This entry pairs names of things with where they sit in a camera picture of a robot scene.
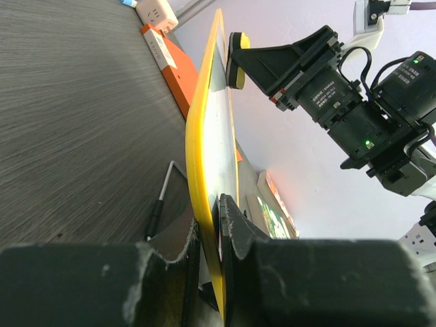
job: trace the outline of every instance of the white wall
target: white wall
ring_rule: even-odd
[[[178,10],[182,9],[190,1],[191,0],[168,0],[168,3],[170,4],[172,11],[177,12]]]
[[[198,67],[217,7],[225,32],[244,31],[252,48],[290,44],[323,25],[342,42],[352,37],[353,0],[217,0],[176,31]],[[416,50],[436,57],[436,12],[388,16],[386,29],[369,80],[385,63]],[[363,65],[351,61],[344,72],[357,79]],[[281,112],[250,80],[232,97],[236,137],[254,167],[271,173],[302,237],[400,238],[422,215],[429,200],[390,193],[365,169],[342,171],[345,153],[302,108]]]

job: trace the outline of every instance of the wooden table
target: wooden table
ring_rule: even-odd
[[[138,241],[185,120],[118,1],[0,3],[0,247]],[[170,179],[159,230],[183,212]]]

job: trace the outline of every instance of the black bracket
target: black bracket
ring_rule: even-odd
[[[377,24],[379,17],[388,12],[390,1],[370,0],[368,4],[368,25]]]

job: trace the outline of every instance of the yellow board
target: yellow board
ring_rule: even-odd
[[[223,320],[225,285],[213,215],[221,193],[232,195],[239,203],[233,114],[223,68],[226,60],[223,16],[217,10],[186,122],[186,166],[191,203]],[[228,172],[223,171],[224,165],[217,166],[221,158],[227,160]]]

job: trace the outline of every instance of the yellow edge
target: yellow edge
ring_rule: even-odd
[[[212,279],[213,290],[221,318],[224,321],[225,295],[223,288],[223,274],[219,259],[217,239],[213,226],[212,213],[209,208],[208,194],[206,192],[206,179],[202,165],[203,124],[205,107],[208,97],[208,88],[211,82],[212,60],[215,51],[216,37],[219,25],[223,24],[221,10],[217,10],[213,20],[212,29],[203,56],[197,86],[193,94],[191,107],[186,121],[186,167],[194,215],[200,224],[200,238],[203,245],[206,263]]]

